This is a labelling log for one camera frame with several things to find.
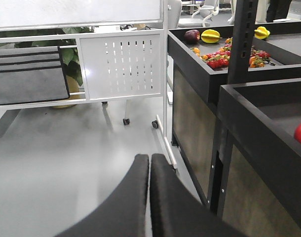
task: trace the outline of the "whiteboard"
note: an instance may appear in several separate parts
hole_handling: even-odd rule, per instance
[[[162,19],[160,0],[0,0],[0,28],[147,22]]]

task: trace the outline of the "hanging storage pocket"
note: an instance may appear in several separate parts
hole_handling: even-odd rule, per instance
[[[59,47],[0,49],[0,105],[69,96]]]

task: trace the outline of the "plum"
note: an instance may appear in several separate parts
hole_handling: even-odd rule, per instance
[[[184,35],[185,41],[188,44],[196,44],[200,40],[200,32],[198,30],[189,30]]]

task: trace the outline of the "caster wheel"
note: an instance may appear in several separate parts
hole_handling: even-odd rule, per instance
[[[131,121],[130,121],[129,118],[124,118],[124,119],[123,119],[123,124],[124,124],[124,125],[129,125],[130,122],[131,122]]]
[[[157,121],[157,120],[151,122],[151,125],[152,125],[152,127],[155,128],[155,129],[159,128],[159,126],[158,126],[158,121]]]

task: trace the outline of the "potted plant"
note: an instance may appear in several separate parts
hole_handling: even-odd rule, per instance
[[[63,35],[63,34],[78,34],[92,32],[89,27],[61,28],[61,29],[40,29],[40,30],[24,30],[24,31],[8,31],[0,32],[0,38],[8,37],[24,37],[24,36],[43,36],[43,35]],[[0,43],[0,47],[9,43]],[[45,47],[45,46],[66,46],[76,45],[75,39],[57,39],[57,40],[42,40],[16,42],[13,47]],[[67,78],[67,83],[70,92],[79,92],[79,86],[82,86],[82,76],[79,64],[77,48],[62,48],[62,58]],[[72,95],[70,99],[78,99],[79,95]],[[55,106],[55,108],[64,108],[68,106]]]

